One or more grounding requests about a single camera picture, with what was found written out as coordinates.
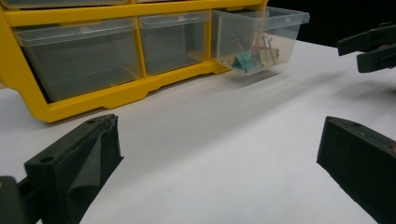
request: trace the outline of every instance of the black 3d-printed part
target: black 3d-printed part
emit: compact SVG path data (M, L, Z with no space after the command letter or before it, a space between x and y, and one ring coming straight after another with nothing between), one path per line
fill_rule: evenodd
M79 223L123 157L115 115L87 120L27 161L27 177L0 176L0 223Z
M396 142L359 123L327 117L317 163L378 223L396 223Z
M27 161L31 186L44 200L43 223L79 223L120 164L117 117L80 124Z

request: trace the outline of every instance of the white table surface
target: white table surface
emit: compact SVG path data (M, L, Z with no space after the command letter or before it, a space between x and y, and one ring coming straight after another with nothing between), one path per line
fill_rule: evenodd
M316 163L326 116L396 139L396 70L360 74L356 55L297 41L271 71L197 77L52 124L0 90L0 175L22 180L25 161L113 113L125 158L81 223L375 223Z

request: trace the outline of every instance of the yellow frame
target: yellow frame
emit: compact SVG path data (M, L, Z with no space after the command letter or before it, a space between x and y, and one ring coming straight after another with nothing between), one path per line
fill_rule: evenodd
M47 103L39 89L31 68L26 61L21 47L12 32L12 27L98 21L102 19L134 17L156 13L177 13L193 10L205 10L219 7L265 9L268 0L187 0L182 2L163 2L128 4L108 7L75 7L40 10L8 9L0 6L0 81L17 91L35 119L54 122L83 112L104 107L107 109L126 105L141 100L151 91L190 77L204 74L221 74L229 70L211 60L211 21L206 23L205 62L183 67L158 76L147 77L144 65L141 39L136 23L135 42L137 56L142 70L138 80L94 91L55 103Z

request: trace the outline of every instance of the plastic drawer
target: plastic drawer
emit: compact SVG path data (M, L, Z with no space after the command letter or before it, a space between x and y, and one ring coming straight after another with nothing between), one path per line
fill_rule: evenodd
M140 76L134 19L19 27L15 34L51 102Z
M275 7L219 9L212 17L212 57L246 75L288 62L300 25L309 22L308 13Z
M148 76L203 62L209 20L209 10L139 17Z
M85 7L126 4L128 0L1 0L8 8Z

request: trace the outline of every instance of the black background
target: black background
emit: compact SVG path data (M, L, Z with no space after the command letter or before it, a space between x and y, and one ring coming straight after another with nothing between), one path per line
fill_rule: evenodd
M267 6L308 12L310 21L301 25L297 39L330 47L382 22L396 21L396 7L389 0L269 0Z

